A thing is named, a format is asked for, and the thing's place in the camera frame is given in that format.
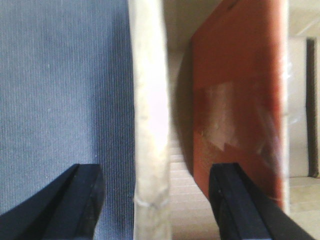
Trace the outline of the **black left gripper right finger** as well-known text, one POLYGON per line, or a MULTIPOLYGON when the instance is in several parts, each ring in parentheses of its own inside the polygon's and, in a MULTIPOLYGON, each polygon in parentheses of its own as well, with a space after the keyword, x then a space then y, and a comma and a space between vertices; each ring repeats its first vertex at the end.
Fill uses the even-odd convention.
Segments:
POLYGON ((222 240, 311 240, 237 163, 213 164, 209 202, 222 240))

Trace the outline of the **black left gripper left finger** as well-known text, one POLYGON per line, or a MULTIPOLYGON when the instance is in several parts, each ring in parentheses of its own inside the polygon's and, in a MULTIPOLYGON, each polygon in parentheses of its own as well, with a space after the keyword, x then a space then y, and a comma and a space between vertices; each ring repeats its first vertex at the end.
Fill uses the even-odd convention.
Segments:
POLYGON ((98 164, 74 164, 0 216, 2 240, 91 240, 104 203, 98 164))

